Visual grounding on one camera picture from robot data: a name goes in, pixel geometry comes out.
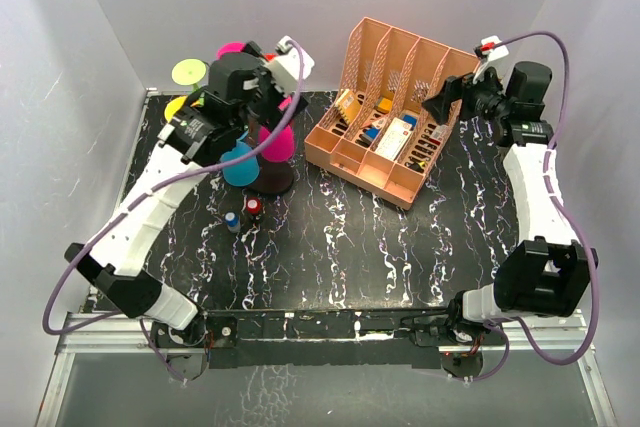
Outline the magenta wine glass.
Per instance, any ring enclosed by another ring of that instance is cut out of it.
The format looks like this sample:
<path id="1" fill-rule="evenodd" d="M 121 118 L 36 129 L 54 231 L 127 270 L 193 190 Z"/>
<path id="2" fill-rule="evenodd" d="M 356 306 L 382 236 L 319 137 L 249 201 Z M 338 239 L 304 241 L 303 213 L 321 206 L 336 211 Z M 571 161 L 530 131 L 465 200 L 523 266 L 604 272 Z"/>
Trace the magenta wine glass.
<path id="1" fill-rule="evenodd" d="M 220 60 L 224 55 L 230 53 L 240 53 L 243 51 L 245 46 L 244 42 L 230 42 L 222 47 L 220 47 L 217 51 L 217 59 Z"/>
<path id="2" fill-rule="evenodd" d="M 287 162 L 295 153 L 295 138 L 291 126 L 282 132 L 262 151 L 261 156 L 269 162 Z"/>

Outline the blue wine glass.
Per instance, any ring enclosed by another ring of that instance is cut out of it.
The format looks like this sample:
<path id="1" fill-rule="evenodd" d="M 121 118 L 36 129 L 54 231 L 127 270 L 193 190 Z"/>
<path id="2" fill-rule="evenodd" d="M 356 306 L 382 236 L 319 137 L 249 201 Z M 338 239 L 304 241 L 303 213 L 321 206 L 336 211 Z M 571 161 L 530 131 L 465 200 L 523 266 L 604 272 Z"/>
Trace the blue wine glass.
<path id="1" fill-rule="evenodd" d="M 225 163 L 235 160 L 249 153 L 251 148 L 241 140 L 228 152 L 224 153 L 220 162 Z M 260 174 L 260 167 L 255 157 L 222 169 L 225 181 L 234 187 L 246 187 L 253 183 Z"/>

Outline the green wine glass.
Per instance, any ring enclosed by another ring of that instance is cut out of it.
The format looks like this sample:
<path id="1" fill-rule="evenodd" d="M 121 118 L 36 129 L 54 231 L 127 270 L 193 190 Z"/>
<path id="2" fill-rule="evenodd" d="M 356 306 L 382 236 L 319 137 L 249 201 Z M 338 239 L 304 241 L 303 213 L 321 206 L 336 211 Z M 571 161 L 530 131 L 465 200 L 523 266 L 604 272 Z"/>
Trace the green wine glass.
<path id="1" fill-rule="evenodd" d="M 183 59 L 172 68 L 171 78 L 175 84 L 196 91 L 200 88 L 199 83 L 205 78 L 207 70 L 208 65 L 202 60 Z"/>

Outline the orange wine glass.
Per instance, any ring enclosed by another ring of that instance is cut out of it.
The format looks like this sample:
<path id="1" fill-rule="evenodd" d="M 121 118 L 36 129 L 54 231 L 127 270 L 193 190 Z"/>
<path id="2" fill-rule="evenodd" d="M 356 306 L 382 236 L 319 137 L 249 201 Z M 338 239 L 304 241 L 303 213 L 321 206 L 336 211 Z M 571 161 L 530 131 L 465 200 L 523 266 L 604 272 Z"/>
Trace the orange wine glass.
<path id="1" fill-rule="evenodd" d="M 181 110 L 186 100 L 185 96 L 179 96 L 172 100 L 170 100 L 164 109 L 164 118 L 167 123 L 170 123 L 172 118 L 176 115 L 177 112 Z"/>

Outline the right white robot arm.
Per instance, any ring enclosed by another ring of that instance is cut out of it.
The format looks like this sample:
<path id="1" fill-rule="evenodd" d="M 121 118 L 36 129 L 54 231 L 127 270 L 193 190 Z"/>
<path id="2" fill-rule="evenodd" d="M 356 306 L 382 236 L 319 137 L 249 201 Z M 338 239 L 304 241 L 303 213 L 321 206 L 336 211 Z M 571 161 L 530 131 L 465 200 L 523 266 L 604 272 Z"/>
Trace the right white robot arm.
<path id="1" fill-rule="evenodd" d="M 568 317 L 574 313 L 597 266 L 566 215 L 555 172 L 554 131 L 542 120 L 551 69 L 537 62 L 515 64 L 507 84 L 495 68 L 481 76 L 449 76 L 423 108 L 443 124 L 454 102 L 462 119 L 491 122 L 495 143 L 504 148 L 503 167 L 510 181 L 519 241 L 500 265 L 492 284 L 457 294 L 446 318 L 447 335 L 466 344 L 482 323 L 515 316 Z"/>

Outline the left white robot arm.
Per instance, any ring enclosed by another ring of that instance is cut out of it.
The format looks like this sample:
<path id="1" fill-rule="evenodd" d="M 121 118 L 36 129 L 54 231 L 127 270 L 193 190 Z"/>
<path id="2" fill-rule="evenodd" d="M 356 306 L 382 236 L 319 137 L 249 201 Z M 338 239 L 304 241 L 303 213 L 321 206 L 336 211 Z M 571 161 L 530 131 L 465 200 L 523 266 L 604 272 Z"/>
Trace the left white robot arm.
<path id="1" fill-rule="evenodd" d="M 306 106 L 302 84 L 315 62 L 288 36 L 267 58 L 253 42 L 212 61 L 208 81 L 190 93 L 162 128 L 143 173 L 112 219 L 65 258 L 129 318 L 151 318 L 194 346 L 207 323 L 196 303 L 144 268 L 156 238 L 185 197 L 208 174 L 237 165 L 225 160 L 251 123 L 279 134 Z"/>

